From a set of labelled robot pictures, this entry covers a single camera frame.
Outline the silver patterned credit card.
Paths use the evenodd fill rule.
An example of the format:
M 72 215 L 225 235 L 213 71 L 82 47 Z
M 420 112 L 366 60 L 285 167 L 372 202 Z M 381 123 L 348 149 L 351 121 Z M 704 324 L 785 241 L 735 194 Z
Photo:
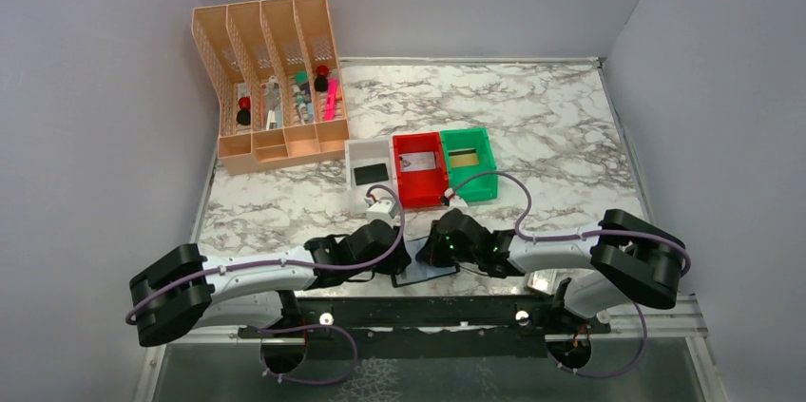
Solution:
M 433 170 L 437 168 L 435 153 L 410 152 L 398 155 L 400 171 L 402 173 Z

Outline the silver card tin box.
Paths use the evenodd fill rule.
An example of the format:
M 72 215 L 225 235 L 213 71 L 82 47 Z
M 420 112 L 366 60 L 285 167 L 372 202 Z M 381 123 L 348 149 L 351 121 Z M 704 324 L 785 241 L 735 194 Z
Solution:
M 557 277 L 556 269 L 535 271 L 525 277 L 524 288 L 537 295 L 551 296 L 554 293 Z

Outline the black leather card holder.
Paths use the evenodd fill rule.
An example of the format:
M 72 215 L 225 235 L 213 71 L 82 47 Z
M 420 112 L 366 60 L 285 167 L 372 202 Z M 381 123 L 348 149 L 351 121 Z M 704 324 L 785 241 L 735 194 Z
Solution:
M 455 275 L 460 272 L 457 265 L 451 267 L 434 267 L 415 259 L 422 250 L 428 238 L 407 240 L 405 249 L 412 261 L 397 275 L 391 276 L 391 283 L 394 288 L 402 288 L 429 280 Z

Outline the red plastic bin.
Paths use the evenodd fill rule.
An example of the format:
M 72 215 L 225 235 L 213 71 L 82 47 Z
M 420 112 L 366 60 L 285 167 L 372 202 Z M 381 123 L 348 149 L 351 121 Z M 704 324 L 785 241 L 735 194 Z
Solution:
M 449 187 L 448 169 L 443 145 L 438 132 L 420 132 L 392 136 L 393 158 L 397 175 L 398 196 L 405 208 L 436 207 Z M 402 173 L 398 155 L 410 152 L 435 153 L 437 168 L 427 171 Z

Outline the white plastic bin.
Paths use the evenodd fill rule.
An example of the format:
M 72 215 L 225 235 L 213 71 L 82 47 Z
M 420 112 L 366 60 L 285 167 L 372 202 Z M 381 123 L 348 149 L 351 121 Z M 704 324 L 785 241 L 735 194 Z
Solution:
M 345 174 L 347 210 L 353 217 L 362 216 L 369 207 L 365 198 L 372 185 L 383 184 L 397 192 L 391 137 L 346 141 Z

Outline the peach plastic desk organizer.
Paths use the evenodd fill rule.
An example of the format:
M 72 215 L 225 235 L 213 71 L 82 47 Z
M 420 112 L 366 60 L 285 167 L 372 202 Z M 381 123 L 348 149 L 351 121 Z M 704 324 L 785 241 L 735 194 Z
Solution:
M 218 158 L 231 175 L 342 159 L 350 138 L 344 81 L 328 0 L 257 0 L 195 8 L 191 31 L 219 100 Z M 324 121 L 327 92 L 314 91 L 316 67 L 337 78 L 336 118 Z M 315 120 L 300 124 L 291 84 L 308 74 Z M 263 127 L 261 85 L 276 76 L 283 124 Z M 238 100 L 251 98 L 251 124 L 236 123 Z

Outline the green plastic bin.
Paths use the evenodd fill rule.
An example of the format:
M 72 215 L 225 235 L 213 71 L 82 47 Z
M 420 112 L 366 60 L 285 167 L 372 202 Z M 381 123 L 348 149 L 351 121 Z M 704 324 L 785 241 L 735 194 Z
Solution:
M 458 191 L 465 202 L 491 201 L 498 196 L 498 180 L 485 175 L 473 180 L 470 177 L 497 169 L 488 131 L 484 127 L 450 129 L 440 132 L 449 175 L 449 185 L 455 188 L 467 181 Z

